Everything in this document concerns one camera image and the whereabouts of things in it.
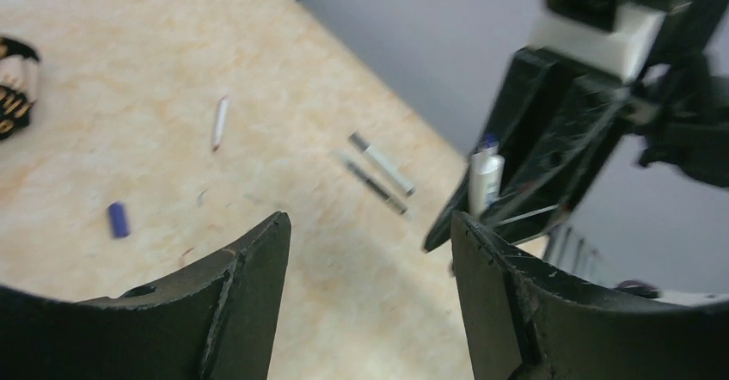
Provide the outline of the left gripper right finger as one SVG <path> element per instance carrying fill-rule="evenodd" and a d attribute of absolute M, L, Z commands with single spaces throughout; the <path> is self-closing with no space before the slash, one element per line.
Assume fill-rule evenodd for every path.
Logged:
<path fill-rule="evenodd" d="M 454 273 L 477 379 L 725 379 L 728 304 L 594 285 L 458 212 Z"/>

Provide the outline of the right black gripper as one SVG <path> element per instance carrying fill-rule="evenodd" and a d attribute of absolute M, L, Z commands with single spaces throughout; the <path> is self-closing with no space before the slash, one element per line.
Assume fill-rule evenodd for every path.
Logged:
<path fill-rule="evenodd" d="M 632 87 L 546 48 L 516 51 L 482 131 L 498 139 L 505 166 L 478 221 L 511 244 L 564 221 L 626 132 Z"/>

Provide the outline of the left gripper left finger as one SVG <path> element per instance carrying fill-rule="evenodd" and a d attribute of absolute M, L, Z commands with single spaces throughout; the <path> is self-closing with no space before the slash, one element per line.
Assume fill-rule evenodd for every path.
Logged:
<path fill-rule="evenodd" d="M 278 211 L 231 244 L 121 297 L 1 290 L 4 379 L 264 379 L 291 244 Z"/>

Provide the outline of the purple small cap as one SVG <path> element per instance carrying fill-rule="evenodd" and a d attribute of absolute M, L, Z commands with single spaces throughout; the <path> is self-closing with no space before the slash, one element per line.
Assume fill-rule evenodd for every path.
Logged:
<path fill-rule="evenodd" d="M 107 208 L 107 218 L 114 238 L 126 238 L 131 234 L 125 206 L 117 201 Z"/>

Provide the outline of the black thin pen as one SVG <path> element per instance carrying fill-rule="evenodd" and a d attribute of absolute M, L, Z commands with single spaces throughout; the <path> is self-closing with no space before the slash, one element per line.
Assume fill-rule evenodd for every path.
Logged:
<path fill-rule="evenodd" d="M 371 175 L 367 174 L 364 169 L 356 164 L 350 157 L 336 150 L 332 152 L 332 155 L 393 211 L 397 212 L 401 216 L 407 213 L 407 207 L 403 202 L 396 198 L 396 196 L 388 191 L 383 185 L 377 182 Z"/>

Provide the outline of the white pen with clip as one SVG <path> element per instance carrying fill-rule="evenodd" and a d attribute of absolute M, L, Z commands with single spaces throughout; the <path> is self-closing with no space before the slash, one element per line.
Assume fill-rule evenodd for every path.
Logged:
<path fill-rule="evenodd" d="M 480 218 L 499 198 L 505 158 L 499 154 L 499 141 L 487 133 L 469 159 L 469 213 Z"/>

